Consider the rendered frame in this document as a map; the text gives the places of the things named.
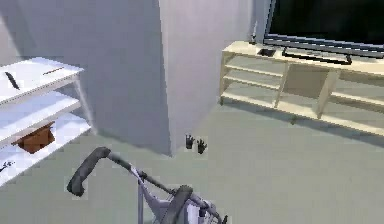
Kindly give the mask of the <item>grey exercise bike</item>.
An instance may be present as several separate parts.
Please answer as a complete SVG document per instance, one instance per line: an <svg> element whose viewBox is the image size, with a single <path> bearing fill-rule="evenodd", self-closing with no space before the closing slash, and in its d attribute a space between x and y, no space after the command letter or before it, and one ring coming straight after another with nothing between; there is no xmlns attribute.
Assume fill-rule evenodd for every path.
<svg viewBox="0 0 384 224"><path fill-rule="evenodd" d="M136 178L137 224L228 224L229 217L220 215L216 205L197 195L191 186L169 188L107 147L95 148L83 160L67 191L81 197L85 192L83 182L102 159L113 161Z"/></svg>

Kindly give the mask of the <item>small dark candlestick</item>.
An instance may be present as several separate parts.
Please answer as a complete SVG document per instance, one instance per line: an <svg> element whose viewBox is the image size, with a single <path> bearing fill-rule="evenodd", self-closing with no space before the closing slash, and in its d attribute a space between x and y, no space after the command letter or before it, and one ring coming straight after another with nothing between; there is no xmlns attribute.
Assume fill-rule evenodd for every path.
<svg viewBox="0 0 384 224"><path fill-rule="evenodd" d="M258 21L256 20L255 23L254 23L253 32L252 32L252 35L251 35L251 40L249 42L250 44L253 44L253 45L256 43L257 26L258 26Z"/></svg>

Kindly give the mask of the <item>cream television stand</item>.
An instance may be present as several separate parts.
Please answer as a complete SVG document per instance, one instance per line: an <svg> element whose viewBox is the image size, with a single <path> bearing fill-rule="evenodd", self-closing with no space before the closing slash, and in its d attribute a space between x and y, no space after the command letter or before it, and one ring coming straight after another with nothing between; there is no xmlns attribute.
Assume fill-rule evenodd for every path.
<svg viewBox="0 0 384 224"><path fill-rule="evenodd" d="M235 41L222 50L219 99L384 136L384 59L320 53L308 60L296 50Z"/></svg>

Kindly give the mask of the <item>thin brown pencil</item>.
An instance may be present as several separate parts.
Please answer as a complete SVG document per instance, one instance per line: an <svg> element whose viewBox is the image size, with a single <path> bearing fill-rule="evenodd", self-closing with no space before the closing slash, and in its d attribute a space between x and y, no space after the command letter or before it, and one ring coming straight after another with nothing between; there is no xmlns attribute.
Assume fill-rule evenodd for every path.
<svg viewBox="0 0 384 224"><path fill-rule="evenodd" d="M50 74L50 73L59 71L59 70L64 69L64 68L65 68L65 67L55 68L55 69L53 69L53 70L50 70L50 71L47 71L47 72L42 73L42 75L47 75L47 74Z"/></svg>

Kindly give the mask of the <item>white shelf unit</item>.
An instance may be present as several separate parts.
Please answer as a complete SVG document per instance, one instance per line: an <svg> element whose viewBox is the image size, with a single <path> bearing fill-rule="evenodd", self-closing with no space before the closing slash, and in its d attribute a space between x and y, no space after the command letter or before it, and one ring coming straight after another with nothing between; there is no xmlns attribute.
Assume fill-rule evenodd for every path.
<svg viewBox="0 0 384 224"><path fill-rule="evenodd" d="M59 71L42 75L55 68ZM80 87L80 67L36 57L0 67L0 168L4 162L15 163L0 173L0 187L41 162L43 159L93 129L89 117L73 112L88 109L82 93L75 97L59 91L73 84ZM20 90L15 89L4 72L14 77ZM12 143L54 122L55 140L34 154Z"/></svg>

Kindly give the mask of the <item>brown cardboard box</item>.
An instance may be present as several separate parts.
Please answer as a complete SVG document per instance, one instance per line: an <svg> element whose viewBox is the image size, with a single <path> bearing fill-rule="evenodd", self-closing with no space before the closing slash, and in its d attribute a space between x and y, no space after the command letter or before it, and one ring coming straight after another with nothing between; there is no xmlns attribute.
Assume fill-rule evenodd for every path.
<svg viewBox="0 0 384 224"><path fill-rule="evenodd" d="M13 142L12 145L17 145L30 154L36 153L55 140L55 137L51 131L53 124L54 122L50 122L47 125L42 126L34 132Z"/></svg>

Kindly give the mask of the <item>black television set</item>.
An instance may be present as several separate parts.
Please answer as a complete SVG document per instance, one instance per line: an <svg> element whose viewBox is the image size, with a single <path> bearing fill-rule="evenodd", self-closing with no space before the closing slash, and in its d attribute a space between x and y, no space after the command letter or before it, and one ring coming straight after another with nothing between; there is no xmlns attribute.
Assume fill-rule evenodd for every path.
<svg viewBox="0 0 384 224"><path fill-rule="evenodd" d="M271 0L263 42L384 59L384 0Z"/></svg>

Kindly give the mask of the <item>black remote control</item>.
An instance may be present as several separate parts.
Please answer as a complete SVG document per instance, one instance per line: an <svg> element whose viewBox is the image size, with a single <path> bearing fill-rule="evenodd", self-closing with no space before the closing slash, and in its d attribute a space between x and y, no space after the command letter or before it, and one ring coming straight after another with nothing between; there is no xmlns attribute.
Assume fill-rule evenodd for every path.
<svg viewBox="0 0 384 224"><path fill-rule="evenodd" d="M17 90L20 90L20 87L18 86L17 82L15 81L14 77L12 76L11 73L9 72L4 72L5 75L7 76L8 80L11 82L12 86L17 89Z"/></svg>

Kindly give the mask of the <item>small black plant sprig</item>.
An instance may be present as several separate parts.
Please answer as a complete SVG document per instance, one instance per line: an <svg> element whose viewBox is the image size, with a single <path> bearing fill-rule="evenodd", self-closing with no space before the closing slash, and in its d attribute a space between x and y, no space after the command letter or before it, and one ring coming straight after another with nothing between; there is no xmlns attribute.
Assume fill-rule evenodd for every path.
<svg viewBox="0 0 384 224"><path fill-rule="evenodd" d="M4 162L2 167L0 168L0 173L6 169L6 168L9 168L11 167L15 162L14 161L8 161L8 162Z"/></svg>

